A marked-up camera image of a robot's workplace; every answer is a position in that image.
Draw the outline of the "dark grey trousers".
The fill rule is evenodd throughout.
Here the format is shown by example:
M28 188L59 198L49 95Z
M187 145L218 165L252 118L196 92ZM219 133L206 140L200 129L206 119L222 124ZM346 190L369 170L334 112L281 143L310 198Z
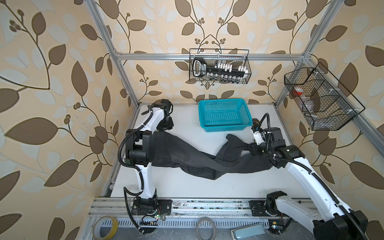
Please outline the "dark grey trousers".
M226 139L227 142L214 156L199 151L169 133L155 132L155 156L152 165L180 168L189 175L209 180L216 180L227 173L257 173L274 166L267 156L251 150L251 145L238 137L229 134Z

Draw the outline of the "teal plastic basket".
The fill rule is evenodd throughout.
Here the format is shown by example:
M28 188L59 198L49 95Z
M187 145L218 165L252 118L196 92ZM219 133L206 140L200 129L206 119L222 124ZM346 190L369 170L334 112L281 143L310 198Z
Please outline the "teal plastic basket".
M253 124L243 99L202 100L198 109L200 125L207 133L242 131Z

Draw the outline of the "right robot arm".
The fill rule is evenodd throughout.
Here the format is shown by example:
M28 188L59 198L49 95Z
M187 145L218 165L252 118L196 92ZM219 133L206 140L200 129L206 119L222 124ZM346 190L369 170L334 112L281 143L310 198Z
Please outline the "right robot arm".
M293 200L283 191L272 192L265 201L270 216L287 215L313 233L317 240L366 240L368 219L341 200L312 168L296 146L286 146L279 128L251 128L251 150L285 168L305 190L316 210Z

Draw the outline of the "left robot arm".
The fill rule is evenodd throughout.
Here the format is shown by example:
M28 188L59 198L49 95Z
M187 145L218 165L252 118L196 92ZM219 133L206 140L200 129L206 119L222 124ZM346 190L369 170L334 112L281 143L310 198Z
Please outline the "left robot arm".
M143 212L149 213L158 208L157 190L152 179L152 162L155 156L155 131L171 130L174 126L170 117L173 104L169 100L148 105L144 112L147 118L137 128L126 132L118 149L118 161L121 166L136 171L139 192L133 193L123 187L127 195L136 198L136 206Z

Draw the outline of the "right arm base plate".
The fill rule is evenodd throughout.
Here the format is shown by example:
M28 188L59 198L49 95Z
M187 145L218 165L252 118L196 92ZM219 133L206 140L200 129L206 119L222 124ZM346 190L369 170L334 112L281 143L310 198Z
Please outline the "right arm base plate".
M277 215L271 215L266 212L265 200L252 200L249 201L249 207L253 217L272 217L272 218L288 218L288 215L278 213Z

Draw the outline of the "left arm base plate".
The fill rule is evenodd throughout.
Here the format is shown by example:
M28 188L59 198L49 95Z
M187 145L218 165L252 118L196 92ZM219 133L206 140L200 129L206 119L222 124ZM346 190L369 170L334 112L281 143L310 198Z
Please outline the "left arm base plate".
M172 210L172 200L158 200L157 206L144 205L142 200L134 200L131 213L133 215L169 215Z

